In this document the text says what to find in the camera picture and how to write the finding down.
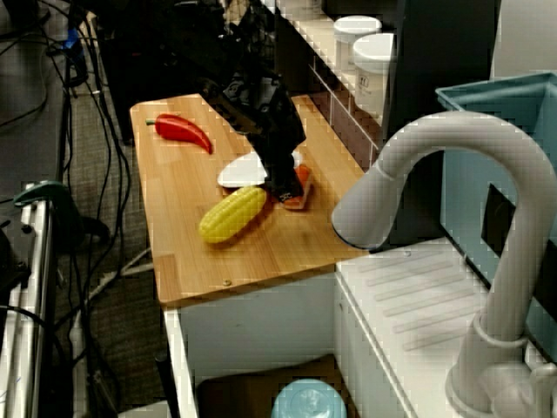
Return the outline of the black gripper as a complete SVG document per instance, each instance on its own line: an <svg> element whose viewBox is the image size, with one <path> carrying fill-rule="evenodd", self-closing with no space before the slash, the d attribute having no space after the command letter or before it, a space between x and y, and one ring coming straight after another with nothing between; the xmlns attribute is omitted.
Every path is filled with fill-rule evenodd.
<svg viewBox="0 0 557 418"><path fill-rule="evenodd" d="M250 81L235 74L227 86L200 79L200 95L234 131L250 134L250 144L265 168L265 187L281 203L304 189L292 153L305 141L298 112L277 78Z"/></svg>

